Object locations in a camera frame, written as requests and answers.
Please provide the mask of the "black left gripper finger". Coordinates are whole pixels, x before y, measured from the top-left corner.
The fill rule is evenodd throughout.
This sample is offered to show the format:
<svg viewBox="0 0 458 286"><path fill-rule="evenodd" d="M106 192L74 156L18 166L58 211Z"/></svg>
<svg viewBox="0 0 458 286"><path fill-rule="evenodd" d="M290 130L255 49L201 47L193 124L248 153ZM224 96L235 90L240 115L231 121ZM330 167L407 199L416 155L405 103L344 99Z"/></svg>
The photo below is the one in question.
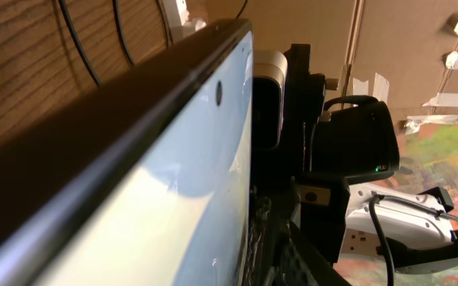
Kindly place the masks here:
<svg viewBox="0 0 458 286"><path fill-rule="evenodd" d="M300 232L300 199L288 191L250 190L243 285L347 285Z"/></svg>

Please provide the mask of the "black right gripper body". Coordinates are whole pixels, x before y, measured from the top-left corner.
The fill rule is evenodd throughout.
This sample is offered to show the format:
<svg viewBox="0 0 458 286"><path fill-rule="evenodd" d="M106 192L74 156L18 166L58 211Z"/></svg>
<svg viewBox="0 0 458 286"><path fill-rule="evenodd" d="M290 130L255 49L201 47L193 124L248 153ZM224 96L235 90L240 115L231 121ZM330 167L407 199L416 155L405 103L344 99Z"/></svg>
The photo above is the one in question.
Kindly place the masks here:
<svg viewBox="0 0 458 286"><path fill-rule="evenodd" d="M313 168L318 150L313 139L323 113L326 77L310 72L308 44L292 44L282 53L288 69L280 141L273 149L256 149L252 144L251 184L266 194L295 191L301 205L301 234L333 265L346 232L350 192L344 177Z"/></svg>

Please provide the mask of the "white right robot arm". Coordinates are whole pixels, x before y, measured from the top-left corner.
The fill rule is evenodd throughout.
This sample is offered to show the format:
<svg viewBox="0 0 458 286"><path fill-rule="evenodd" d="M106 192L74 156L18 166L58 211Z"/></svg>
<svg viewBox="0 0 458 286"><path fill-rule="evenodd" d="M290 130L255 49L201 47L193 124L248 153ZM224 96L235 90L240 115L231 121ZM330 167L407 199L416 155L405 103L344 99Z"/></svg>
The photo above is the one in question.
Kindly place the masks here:
<svg viewBox="0 0 458 286"><path fill-rule="evenodd" d="M387 105L326 99L336 79L309 70L310 47L254 54L245 285L343 285L343 254L381 260L386 282L458 266L458 217L442 187L378 185L400 168Z"/></svg>

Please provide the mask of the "Samsung Galaxy smartphone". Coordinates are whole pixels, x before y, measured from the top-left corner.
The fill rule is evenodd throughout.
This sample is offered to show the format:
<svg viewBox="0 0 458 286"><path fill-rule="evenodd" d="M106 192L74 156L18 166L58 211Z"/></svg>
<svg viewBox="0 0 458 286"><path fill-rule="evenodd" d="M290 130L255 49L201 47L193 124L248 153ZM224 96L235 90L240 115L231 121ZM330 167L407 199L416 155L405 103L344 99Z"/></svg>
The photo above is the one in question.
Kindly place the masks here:
<svg viewBox="0 0 458 286"><path fill-rule="evenodd" d="M239 285L253 27L216 21L0 145L0 285Z"/></svg>

